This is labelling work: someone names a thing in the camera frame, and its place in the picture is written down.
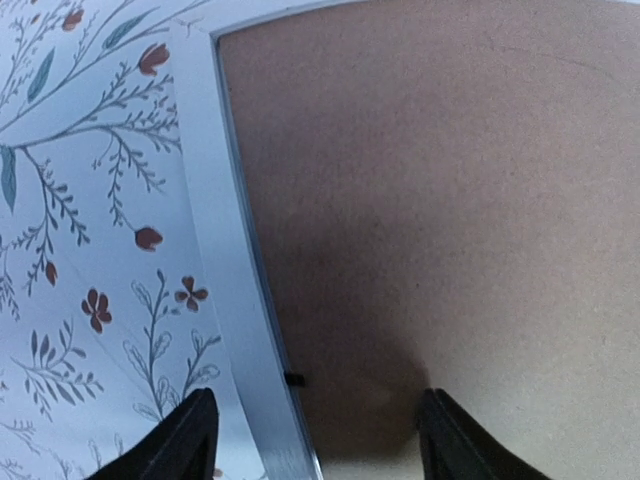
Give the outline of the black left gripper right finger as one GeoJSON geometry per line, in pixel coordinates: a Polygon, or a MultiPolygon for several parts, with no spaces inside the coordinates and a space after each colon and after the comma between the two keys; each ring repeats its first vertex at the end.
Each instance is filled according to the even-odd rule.
{"type": "Polygon", "coordinates": [[[548,479],[505,448],[443,389],[424,390],[416,427],[428,480],[548,479]]]}

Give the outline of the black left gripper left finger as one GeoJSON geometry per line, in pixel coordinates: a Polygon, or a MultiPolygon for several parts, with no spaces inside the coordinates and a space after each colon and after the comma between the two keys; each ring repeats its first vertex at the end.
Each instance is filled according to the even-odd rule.
{"type": "Polygon", "coordinates": [[[214,476],[219,410],[209,388],[191,392],[147,436],[93,480],[208,480],[214,476]]]}

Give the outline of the white picture frame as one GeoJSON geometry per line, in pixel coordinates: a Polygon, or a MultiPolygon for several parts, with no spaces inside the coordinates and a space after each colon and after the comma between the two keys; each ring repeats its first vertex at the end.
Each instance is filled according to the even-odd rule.
{"type": "Polygon", "coordinates": [[[221,37],[330,7],[328,1],[210,1],[171,28],[186,184],[231,375],[270,479],[319,479],[252,218],[221,37]]]}

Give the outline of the brown frame backing board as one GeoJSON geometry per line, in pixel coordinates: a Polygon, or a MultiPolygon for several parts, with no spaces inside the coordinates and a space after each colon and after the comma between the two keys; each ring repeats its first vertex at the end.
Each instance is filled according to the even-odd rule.
{"type": "Polygon", "coordinates": [[[639,475],[639,9],[380,1],[222,38],[328,479],[421,477],[446,390],[554,479],[639,475]]]}

